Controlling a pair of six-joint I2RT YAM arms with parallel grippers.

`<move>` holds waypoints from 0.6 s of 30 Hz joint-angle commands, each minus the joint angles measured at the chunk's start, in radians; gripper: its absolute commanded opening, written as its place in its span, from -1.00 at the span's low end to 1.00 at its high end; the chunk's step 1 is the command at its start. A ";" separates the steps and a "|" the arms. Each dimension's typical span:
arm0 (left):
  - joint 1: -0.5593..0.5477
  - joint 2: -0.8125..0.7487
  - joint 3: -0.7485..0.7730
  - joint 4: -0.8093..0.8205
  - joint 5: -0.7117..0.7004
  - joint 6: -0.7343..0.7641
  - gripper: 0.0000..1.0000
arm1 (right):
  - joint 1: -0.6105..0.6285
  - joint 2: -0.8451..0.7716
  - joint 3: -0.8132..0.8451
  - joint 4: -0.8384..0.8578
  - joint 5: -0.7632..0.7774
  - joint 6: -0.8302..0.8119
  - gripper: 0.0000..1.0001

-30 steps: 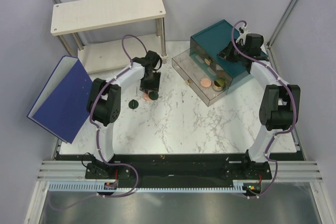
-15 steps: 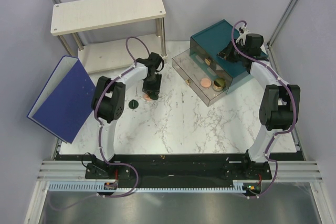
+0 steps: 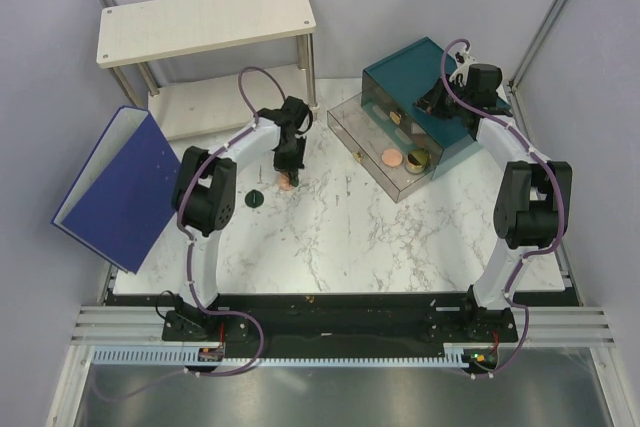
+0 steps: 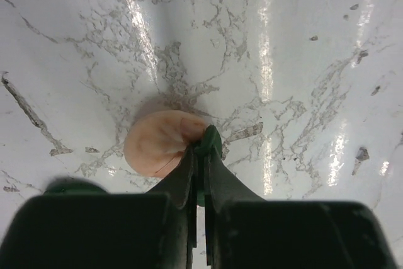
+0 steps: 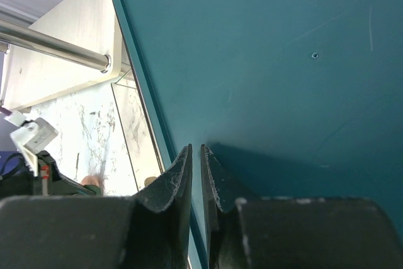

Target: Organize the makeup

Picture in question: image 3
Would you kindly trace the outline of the dark green jar lid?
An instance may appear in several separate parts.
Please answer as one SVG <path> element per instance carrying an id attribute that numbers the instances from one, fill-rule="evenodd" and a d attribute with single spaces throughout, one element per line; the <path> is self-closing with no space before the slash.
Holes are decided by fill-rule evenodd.
<path id="1" fill-rule="evenodd" d="M 245 204 L 251 209 L 259 208 L 264 203 L 264 195 L 256 189 L 250 190 L 245 196 Z"/>

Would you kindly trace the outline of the smoked clear drawer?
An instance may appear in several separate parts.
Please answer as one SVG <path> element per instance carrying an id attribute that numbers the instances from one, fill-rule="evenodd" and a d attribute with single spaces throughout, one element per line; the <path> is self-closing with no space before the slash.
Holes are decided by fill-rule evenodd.
<path id="1" fill-rule="evenodd" d="M 436 167 L 427 167 L 417 175 L 409 173 L 405 168 L 407 154 L 361 108 L 360 101 L 361 93 L 331 108 L 327 112 L 328 126 L 387 195 L 399 203 L 426 185 Z M 389 168 L 383 164 L 381 155 L 388 148 L 403 153 L 404 159 L 399 167 Z"/>
<path id="2" fill-rule="evenodd" d="M 361 108 L 405 154 L 414 148 L 425 150 L 428 168 L 435 168 L 443 148 L 370 74 L 362 73 L 361 86 Z"/>

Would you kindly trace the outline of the pink makeup sponge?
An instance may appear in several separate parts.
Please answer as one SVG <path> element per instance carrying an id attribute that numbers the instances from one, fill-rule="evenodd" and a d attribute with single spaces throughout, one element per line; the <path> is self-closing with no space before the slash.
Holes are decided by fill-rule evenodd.
<path id="1" fill-rule="evenodd" d="M 280 190 L 290 191 L 293 189 L 293 186 L 290 184 L 289 178 L 286 175 L 279 175 L 277 183 Z"/>
<path id="2" fill-rule="evenodd" d="M 403 162 L 403 153 L 394 148 L 385 149 L 381 155 L 381 160 L 384 165 L 389 168 L 397 168 Z"/>

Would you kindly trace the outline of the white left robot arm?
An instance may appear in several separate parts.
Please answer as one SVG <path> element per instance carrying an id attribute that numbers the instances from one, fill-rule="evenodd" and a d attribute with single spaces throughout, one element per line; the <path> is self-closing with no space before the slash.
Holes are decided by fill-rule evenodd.
<path id="1" fill-rule="evenodd" d="M 222 230 L 234 214 L 238 174 L 262 155 L 273 154 L 274 170 L 291 188 L 299 185 L 313 123 L 307 104 L 287 97 L 278 109 L 261 109 L 244 130 L 209 149 L 192 146 L 182 157 L 172 194 L 178 230 L 187 237 L 183 289 L 172 296 L 164 320 L 164 341 L 210 341 L 219 329 L 209 310 L 219 295 L 217 259 Z"/>

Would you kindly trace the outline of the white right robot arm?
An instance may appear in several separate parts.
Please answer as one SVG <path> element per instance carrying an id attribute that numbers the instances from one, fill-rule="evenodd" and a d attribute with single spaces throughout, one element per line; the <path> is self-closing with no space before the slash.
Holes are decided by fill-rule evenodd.
<path id="1" fill-rule="evenodd" d="M 568 226 L 572 168 L 540 153 L 499 106 L 501 81 L 494 65 L 461 63 L 415 103 L 433 117 L 460 120 L 503 173 L 493 213 L 497 241 L 457 318 L 460 333 L 473 341 L 509 330 L 526 262 L 553 252 Z"/>

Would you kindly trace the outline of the gold cosmetic jar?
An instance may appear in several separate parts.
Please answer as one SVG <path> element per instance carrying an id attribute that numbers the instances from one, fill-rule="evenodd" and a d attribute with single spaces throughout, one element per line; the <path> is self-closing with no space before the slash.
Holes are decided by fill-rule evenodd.
<path id="1" fill-rule="evenodd" d="M 420 174 L 430 162 L 430 153 L 426 149 L 415 148 L 406 155 L 405 168 L 411 174 Z"/>

